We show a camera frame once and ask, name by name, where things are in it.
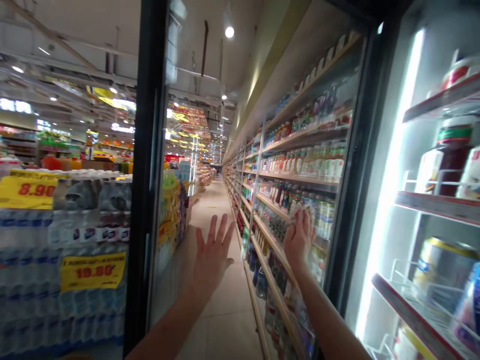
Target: price tag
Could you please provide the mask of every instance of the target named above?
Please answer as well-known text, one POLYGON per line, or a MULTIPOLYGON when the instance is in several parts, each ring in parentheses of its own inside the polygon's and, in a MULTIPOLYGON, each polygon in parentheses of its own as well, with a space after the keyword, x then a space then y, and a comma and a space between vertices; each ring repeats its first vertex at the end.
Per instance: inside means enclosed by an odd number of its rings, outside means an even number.
POLYGON ((58 179, 66 176, 37 171, 11 170, 0 182, 0 207, 50 210, 58 179))
POLYGON ((61 264, 61 292, 116 289, 125 270, 126 252, 97 256, 66 256, 61 264))

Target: can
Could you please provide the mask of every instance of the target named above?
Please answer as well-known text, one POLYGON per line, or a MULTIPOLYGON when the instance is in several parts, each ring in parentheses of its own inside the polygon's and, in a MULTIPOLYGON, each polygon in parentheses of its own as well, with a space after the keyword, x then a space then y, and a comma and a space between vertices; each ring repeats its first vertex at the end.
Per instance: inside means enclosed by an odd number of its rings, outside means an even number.
POLYGON ((480 262, 473 266, 463 294, 450 324, 453 335, 467 348, 480 356, 480 262), (475 337, 465 327, 477 334, 475 337))
POLYGON ((424 241, 418 259, 418 268, 413 276, 414 293, 427 305, 441 305, 450 313, 455 311, 458 293, 444 287, 463 289, 479 253, 471 246, 449 243, 438 237, 424 241))

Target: hand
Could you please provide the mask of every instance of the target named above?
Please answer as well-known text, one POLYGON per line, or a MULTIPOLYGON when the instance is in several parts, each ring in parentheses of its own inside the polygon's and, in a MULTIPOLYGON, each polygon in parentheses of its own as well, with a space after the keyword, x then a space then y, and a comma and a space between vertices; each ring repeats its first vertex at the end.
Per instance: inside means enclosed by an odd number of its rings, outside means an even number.
POLYGON ((283 242, 286 259, 294 272, 307 267, 307 257, 314 237, 315 230, 310 212, 297 210, 295 224, 288 227, 283 242))
POLYGON ((202 236, 202 230, 199 227, 196 228, 197 253, 193 270, 193 286, 207 297, 207 300, 222 282, 225 270, 234 263, 234 260, 227 258, 227 255, 235 224, 232 221, 225 234, 227 218, 227 214, 224 213, 221 217, 218 233, 215 235, 217 215, 211 217, 206 243, 202 236))

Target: floor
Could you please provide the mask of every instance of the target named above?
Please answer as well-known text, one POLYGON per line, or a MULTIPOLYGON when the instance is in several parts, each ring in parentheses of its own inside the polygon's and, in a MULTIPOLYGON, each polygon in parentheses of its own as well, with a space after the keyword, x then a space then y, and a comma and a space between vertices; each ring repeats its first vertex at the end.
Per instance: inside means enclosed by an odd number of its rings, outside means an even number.
MULTIPOLYGON (((200 200, 193 206, 185 239, 161 277, 156 280, 151 308, 152 324, 168 310, 192 277, 197 253, 195 227, 202 228, 206 236, 211 217, 216 214, 220 218, 224 213, 228 214, 229 222, 233 221, 227 190, 219 176, 206 187, 200 200)), ((233 236, 228 256, 235 263, 226 270, 222 283, 177 356, 178 360, 263 358, 236 231, 233 236)))

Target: beverage cooler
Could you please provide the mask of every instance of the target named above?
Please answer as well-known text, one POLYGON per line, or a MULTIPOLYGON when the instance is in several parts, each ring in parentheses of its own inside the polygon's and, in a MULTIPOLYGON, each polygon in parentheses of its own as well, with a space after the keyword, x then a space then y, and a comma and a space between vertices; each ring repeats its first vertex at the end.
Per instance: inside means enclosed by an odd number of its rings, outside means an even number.
POLYGON ((480 356, 479 11, 413 1, 378 28, 393 47, 339 305, 375 359, 480 356))

